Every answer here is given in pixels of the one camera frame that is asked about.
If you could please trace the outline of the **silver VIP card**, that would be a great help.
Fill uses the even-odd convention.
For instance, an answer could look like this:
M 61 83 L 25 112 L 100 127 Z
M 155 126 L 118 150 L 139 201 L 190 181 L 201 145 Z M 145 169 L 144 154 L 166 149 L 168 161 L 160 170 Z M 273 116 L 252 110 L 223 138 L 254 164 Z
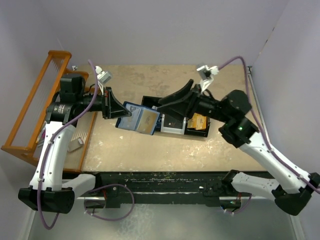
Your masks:
M 131 112 L 131 116 L 122 117 L 118 127 L 120 129 L 134 131 L 137 127 L 143 108 L 141 105 L 136 105 L 133 103 L 127 103 L 125 107 Z

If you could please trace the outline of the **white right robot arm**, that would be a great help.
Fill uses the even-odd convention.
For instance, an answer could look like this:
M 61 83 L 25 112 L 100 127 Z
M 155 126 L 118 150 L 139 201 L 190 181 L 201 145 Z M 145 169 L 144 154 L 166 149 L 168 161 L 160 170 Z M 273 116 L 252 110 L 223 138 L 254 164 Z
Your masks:
M 271 178 L 256 177 L 230 170 L 222 180 L 228 196 L 248 193 L 273 201 L 285 213 L 297 216 L 320 185 L 320 175 L 309 173 L 293 164 L 264 139 L 265 134 L 246 114 L 252 109 L 247 94 L 233 90 L 221 100 L 209 90 L 201 92 L 191 79 L 180 90 L 159 101 L 157 111 L 177 120 L 190 119 L 194 114 L 222 122 L 218 129 L 222 138 L 256 160 Z

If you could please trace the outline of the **blue leather card holder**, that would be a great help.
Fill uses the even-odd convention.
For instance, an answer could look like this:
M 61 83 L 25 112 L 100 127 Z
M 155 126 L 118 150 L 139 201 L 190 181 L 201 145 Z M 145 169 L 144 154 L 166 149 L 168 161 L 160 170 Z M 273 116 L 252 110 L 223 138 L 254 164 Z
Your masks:
M 118 118 L 115 127 L 152 136 L 155 133 L 160 113 L 156 109 L 128 101 L 123 104 L 131 116 Z

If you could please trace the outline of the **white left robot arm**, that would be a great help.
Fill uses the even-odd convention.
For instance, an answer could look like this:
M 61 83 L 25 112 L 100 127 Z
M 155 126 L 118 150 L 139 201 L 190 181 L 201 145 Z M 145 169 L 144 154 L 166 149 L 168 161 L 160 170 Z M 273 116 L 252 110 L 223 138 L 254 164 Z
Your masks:
M 64 74 L 60 90 L 52 97 L 45 111 L 44 140 L 38 165 L 27 188 L 21 188 L 18 199 L 35 211 L 67 214 L 76 198 L 88 192 L 98 196 L 103 184 L 92 174 L 80 174 L 69 183 L 62 183 L 69 144 L 78 120 L 87 112 L 100 112 L 104 119 L 130 117 L 131 112 L 105 84 L 108 72 L 96 75 L 94 93 L 85 91 L 86 82 L 79 73 Z

